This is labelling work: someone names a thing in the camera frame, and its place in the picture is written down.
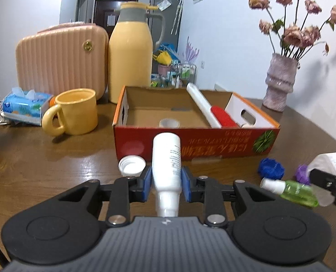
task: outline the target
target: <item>mug handle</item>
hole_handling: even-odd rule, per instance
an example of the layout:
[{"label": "mug handle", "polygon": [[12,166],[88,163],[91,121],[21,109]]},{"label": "mug handle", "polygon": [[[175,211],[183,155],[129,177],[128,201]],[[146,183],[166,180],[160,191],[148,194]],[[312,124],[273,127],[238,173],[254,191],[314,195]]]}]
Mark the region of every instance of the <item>mug handle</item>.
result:
[{"label": "mug handle", "polygon": [[44,114],[42,118],[42,129],[45,131],[48,135],[51,136],[59,136],[62,135],[65,132],[64,126],[61,124],[61,120],[58,118],[58,121],[60,123],[59,127],[53,126],[53,118],[62,109],[61,105],[56,104],[55,106],[52,106],[49,108],[46,113]]},{"label": "mug handle", "polygon": [[162,21],[162,30],[160,33],[159,40],[155,43],[154,50],[157,50],[160,47],[160,44],[163,41],[164,34],[165,34],[165,17],[161,13],[147,13],[147,17],[157,18]]}]

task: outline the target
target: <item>small pot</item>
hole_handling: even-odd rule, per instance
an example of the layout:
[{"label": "small pot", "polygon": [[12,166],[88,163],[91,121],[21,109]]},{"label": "small pot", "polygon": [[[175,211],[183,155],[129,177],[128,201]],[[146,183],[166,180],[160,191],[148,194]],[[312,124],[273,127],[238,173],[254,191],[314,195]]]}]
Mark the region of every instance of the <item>small pot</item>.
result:
[{"label": "small pot", "polygon": [[284,110],[287,95],[293,92],[297,68],[297,60],[277,53],[272,55],[265,80],[267,84],[266,95],[263,100],[265,107],[279,112]]}]

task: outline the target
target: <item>yellow thermos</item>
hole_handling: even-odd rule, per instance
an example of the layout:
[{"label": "yellow thermos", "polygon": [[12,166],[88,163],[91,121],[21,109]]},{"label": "yellow thermos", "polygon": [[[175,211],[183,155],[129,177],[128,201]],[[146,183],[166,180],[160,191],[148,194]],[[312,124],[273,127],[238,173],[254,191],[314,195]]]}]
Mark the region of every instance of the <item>yellow thermos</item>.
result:
[{"label": "yellow thermos", "polygon": [[150,86],[152,74],[153,40],[147,17],[162,20],[162,32],[157,49],[163,39],[165,19],[161,14],[148,14],[157,9],[140,2],[122,3],[118,22],[109,41],[108,91],[109,101],[117,103],[121,89],[126,86]]}]

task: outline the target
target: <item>yellow mug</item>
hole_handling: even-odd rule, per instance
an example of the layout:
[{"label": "yellow mug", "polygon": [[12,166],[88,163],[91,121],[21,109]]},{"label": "yellow mug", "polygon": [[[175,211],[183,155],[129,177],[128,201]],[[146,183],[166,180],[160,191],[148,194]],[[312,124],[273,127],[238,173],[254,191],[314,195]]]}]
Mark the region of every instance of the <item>yellow mug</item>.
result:
[{"label": "yellow mug", "polygon": [[[46,111],[42,129],[51,136],[80,135],[91,132],[98,125],[96,92],[92,89],[73,89],[59,94],[56,105]],[[60,126],[52,124],[57,114]]]}]

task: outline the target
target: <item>bottle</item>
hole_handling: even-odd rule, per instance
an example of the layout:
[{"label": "bottle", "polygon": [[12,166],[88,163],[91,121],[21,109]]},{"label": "bottle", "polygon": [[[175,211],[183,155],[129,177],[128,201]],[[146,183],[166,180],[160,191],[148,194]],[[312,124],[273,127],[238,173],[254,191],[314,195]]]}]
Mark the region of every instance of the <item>bottle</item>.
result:
[{"label": "bottle", "polygon": [[[141,2],[121,4],[118,22],[111,34],[108,51],[109,101],[117,103],[123,86],[150,87],[153,50],[160,47],[165,32],[165,18],[157,10]],[[147,18],[161,20],[159,41],[153,48],[152,35]]]},{"label": "bottle", "polygon": [[153,179],[159,217],[177,217],[181,181],[181,140],[173,133],[161,133],[153,140]]},{"label": "bottle", "polygon": [[318,206],[317,198],[313,194],[311,187],[295,181],[263,178],[260,187],[272,193],[279,194],[281,198],[287,199],[288,201],[308,207]]}]

